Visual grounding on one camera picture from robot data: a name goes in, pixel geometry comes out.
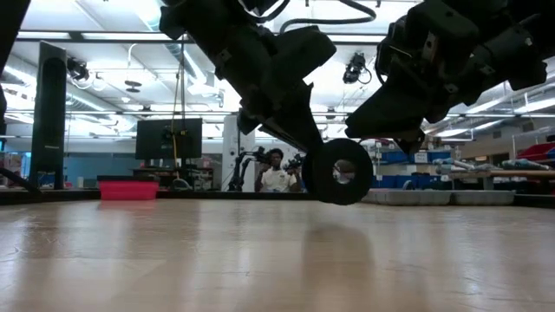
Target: black monitor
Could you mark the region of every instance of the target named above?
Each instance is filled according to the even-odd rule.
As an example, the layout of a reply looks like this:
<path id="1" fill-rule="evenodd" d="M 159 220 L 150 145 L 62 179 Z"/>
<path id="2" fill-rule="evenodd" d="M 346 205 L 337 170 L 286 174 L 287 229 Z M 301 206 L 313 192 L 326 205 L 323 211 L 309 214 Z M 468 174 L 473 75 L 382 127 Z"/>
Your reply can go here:
<path id="1" fill-rule="evenodd" d="M 137 122 L 136 159 L 173 159 L 173 136 L 177 158 L 202 155 L 202 119 L 141 120 Z"/>

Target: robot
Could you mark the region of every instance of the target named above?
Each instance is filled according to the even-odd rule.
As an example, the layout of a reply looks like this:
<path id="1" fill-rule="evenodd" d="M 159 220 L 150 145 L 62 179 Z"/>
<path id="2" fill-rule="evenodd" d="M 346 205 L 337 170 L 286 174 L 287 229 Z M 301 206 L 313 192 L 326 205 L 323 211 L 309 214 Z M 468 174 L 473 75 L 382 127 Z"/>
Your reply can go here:
<path id="1" fill-rule="evenodd" d="M 371 187 L 372 162 L 353 140 L 323 142 L 310 112 L 312 86 L 303 81 L 335 54 L 335 46 L 317 26 L 275 35 L 259 25 L 278 16 L 289 1 L 262 17 L 278 0 L 164 0 L 160 30 L 174 40 L 186 33 L 215 65 L 216 76 L 238 92 L 241 132 L 262 125 L 260 130 L 305 152 L 302 176 L 308 192 L 323 202 L 350 205 Z M 24 14 L 29 0 L 18 3 Z M 15 17 L 4 21 L 3 42 L 9 44 L 0 50 L 0 69 L 23 20 L 18 13 L 8 16 Z M 392 138 L 413 153 L 425 138 L 424 119 L 438 122 L 449 108 L 472 105 L 503 81 L 513 90 L 545 82 L 543 60 L 555 55 L 553 20 L 555 0 L 417 4 L 390 24 L 378 45 L 375 71 L 382 87 L 350 115 L 345 133 L 351 139 Z M 355 168 L 348 184 L 337 183 L 333 174 L 340 159 Z"/>

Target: ceiling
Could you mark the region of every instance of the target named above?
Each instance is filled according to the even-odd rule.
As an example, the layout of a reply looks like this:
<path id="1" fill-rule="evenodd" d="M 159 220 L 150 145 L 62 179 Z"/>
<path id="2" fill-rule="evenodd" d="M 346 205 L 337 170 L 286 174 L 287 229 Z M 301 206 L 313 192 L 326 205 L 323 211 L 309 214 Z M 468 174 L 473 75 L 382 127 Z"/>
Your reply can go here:
<path id="1" fill-rule="evenodd" d="M 382 1 L 380 8 L 375 8 L 375 1 L 360 1 L 360 3 L 372 7 L 377 18 L 372 23 L 356 25 L 329 25 L 321 26 L 324 32 L 350 33 L 350 34 L 385 34 L 389 23 L 406 14 L 407 10 L 420 1 L 395 0 Z M 29 12 L 25 18 L 23 30 L 50 30 L 50 31 L 113 31 L 113 32 L 144 32 L 155 31 L 153 21 L 159 19 L 159 0 L 33 0 Z M 310 0 L 306 7 L 305 0 L 291 0 L 287 9 L 274 21 L 265 27 L 279 31 L 281 25 L 292 18 L 355 18 L 362 17 L 363 13 L 353 10 L 338 1 L 332 0 Z M 152 110 L 173 110 L 176 94 L 176 72 L 178 61 L 168 50 L 165 44 L 140 43 L 132 46 L 125 43 L 72 43 L 57 42 L 55 45 L 68 51 L 68 55 L 87 62 L 92 77 L 89 81 L 76 83 L 74 88 L 69 88 L 69 93 L 75 90 L 75 97 L 87 97 L 88 103 L 94 103 L 97 107 L 107 110 L 140 110 L 143 106 L 150 106 Z M 23 62 L 34 66 L 38 63 L 38 42 L 16 42 L 12 49 L 12 61 Z M 194 44 L 185 46 L 191 61 L 206 75 L 209 82 L 208 90 L 186 92 L 187 111 L 237 111 L 239 109 L 239 97 L 225 81 L 212 83 L 214 66 Z M 368 99 L 379 87 L 377 79 L 369 84 L 361 83 L 346 85 L 343 83 L 343 72 L 346 63 L 355 52 L 362 52 L 366 56 L 369 65 L 375 55 L 375 47 L 369 45 L 339 45 L 337 52 L 326 64 L 318 68 L 308 77 L 307 82 L 314 82 L 313 95 L 311 98 L 311 109 L 313 112 L 325 112 L 333 107 L 337 112 L 352 112 L 366 99 Z M 126 80 L 142 83 L 139 93 L 129 93 L 125 84 Z M 510 99 L 510 88 L 498 86 L 485 93 L 480 98 L 479 106 L 483 103 L 499 99 L 505 96 L 508 100 L 491 106 L 479 112 L 504 112 L 507 103 L 519 103 L 524 98 L 522 94 L 515 94 Z M 550 93 L 550 89 L 542 91 L 543 94 Z M 465 113 L 468 107 L 460 105 L 454 107 L 451 113 Z M 212 117 L 213 122 L 221 122 L 221 118 Z M 137 121 L 139 118 L 127 119 L 129 122 Z M 318 122 L 326 122 L 325 117 L 316 117 Z M 458 127 L 466 123 L 476 125 L 490 122 L 492 118 L 470 119 L 448 118 L 437 126 L 429 126 L 430 133 L 440 133 L 445 128 Z M 343 136 L 341 125 L 330 125 L 330 133 L 335 136 Z"/>

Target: red storage bin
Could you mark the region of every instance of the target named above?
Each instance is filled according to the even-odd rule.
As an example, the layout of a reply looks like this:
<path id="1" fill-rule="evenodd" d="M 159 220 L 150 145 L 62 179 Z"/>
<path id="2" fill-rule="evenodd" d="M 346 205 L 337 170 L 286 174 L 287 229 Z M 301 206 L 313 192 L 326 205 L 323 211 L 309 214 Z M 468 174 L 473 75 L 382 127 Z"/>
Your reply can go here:
<path id="1" fill-rule="evenodd" d="M 154 200 L 160 187 L 154 177 L 99 176 L 102 200 Z"/>

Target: person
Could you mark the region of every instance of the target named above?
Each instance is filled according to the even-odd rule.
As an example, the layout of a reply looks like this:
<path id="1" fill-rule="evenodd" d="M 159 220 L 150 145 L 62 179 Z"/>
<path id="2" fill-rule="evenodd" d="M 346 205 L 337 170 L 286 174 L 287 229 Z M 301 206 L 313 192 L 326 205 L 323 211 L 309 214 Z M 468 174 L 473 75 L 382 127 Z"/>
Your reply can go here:
<path id="1" fill-rule="evenodd" d="M 254 186 L 255 192 L 300 192 L 299 169 L 286 172 L 281 168 L 284 152 L 279 148 L 270 150 L 268 154 L 270 164 L 261 164 Z"/>

